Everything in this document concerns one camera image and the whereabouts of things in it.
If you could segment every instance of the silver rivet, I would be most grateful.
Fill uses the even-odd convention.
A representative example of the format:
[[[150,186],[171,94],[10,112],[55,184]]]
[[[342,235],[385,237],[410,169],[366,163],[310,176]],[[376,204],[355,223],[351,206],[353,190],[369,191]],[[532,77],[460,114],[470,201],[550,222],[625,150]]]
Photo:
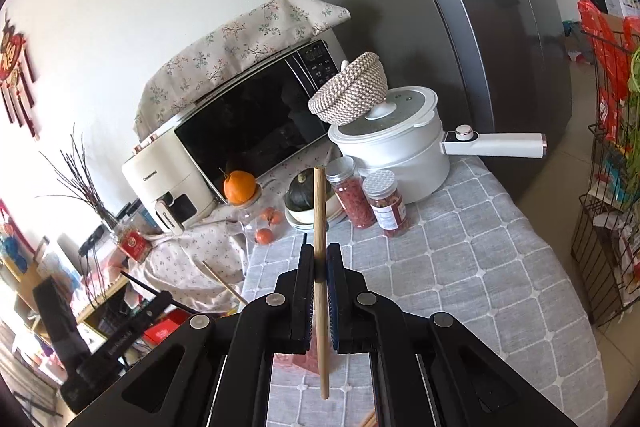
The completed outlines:
[[[266,301],[269,306],[280,306],[287,299],[282,293],[271,293],[267,295]]]
[[[453,325],[453,317],[446,312],[438,312],[433,315],[433,323],[441,328],[449,328]]]
[[[373,306],[376,303],[376,296],[373,293],[362,292],[358,295],[358,302],[363,306]]]
[[[202,328],[206,328],[209,326],[209,317],[207,315],[195,315],[191,317],[189,324],[194,330],[201,330]]]

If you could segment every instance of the refrigerator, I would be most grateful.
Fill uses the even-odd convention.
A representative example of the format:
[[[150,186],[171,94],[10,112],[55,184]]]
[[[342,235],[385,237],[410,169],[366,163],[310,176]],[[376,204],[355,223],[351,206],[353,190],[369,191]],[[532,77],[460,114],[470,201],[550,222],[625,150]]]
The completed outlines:
[[[549,150],[571,117],[571,82],[556,0],[324,0],[351,20],[334,28],[353,60],[380,56],[389,87],[438,94],[446,129],[542,132]],[[484,158],[512,197],[543,161]]]

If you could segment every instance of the jar lid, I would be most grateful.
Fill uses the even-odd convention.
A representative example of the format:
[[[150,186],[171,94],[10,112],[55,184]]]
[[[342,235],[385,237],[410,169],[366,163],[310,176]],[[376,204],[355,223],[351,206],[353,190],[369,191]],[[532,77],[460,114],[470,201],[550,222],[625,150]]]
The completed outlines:
[[[362,190],[372,200],[382,200],[393,194],[396,188],[398,188],[396,175],[386,169],[370,174],[362,184]]]
[[[353,176],[355,169],[356,163],[353,158],[351,156],[343,156],[329,162],[324,168],[324,175],[331,184],[341,183]]]
[[[377,118],[365,114],[347,125],[332,125],[329,138],[334,143],[388,139],[414,126],[425,126],[436,118],[438,97],[427,87],[396,87],[386,93],[391,106]]]

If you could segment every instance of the wooden chopstick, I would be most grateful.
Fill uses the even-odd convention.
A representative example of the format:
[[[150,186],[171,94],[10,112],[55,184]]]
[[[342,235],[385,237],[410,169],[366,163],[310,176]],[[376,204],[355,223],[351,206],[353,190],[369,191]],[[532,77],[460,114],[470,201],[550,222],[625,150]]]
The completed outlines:
[[[358,427],[372,427],[375,424],[376,424],[376,410],[372,409],[360,422],[360,425]]]
[[[326,291],[326,179],[324,167],[314,168],[314,308],[320,395],[329,398],[329,336]]]
[[[228,284],[224,279],[222,279],[222,277],[220,277],[220,275],[218,275],[216,272],[213,271],[212,267],[210,267],[206,261],[202,261],[202,264],[204,264],[204,267],[207,269],[207,271],[210,272],[210,274],[215,277],[216,279],[218,279],[218,281],[220,282],[220,284],[222,284],[227,290],[229,290],[231,293],[233,293],[233,295],[236,297],[236,299],[238,299],[240,302],[242,302],[242,304],[247,305],[249,304],[249,302],[246,301],[246,299],[244,299],[234,288],[233,286],[231,286],[230,284]]]

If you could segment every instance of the cooking pot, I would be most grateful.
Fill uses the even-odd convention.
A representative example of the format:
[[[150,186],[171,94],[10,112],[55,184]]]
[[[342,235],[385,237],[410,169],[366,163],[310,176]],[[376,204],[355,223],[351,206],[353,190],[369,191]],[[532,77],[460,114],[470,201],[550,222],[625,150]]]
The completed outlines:
[[[351,156],[363,176],[379,169],[396,174],[404,201],[436,191],[449,174],[449,155],[543,158],[540,133],[478,134],[469,125],[444,131],[438,96],[427,87],[389,89],[384,102],[346,125],[329,127],[329,139]]]

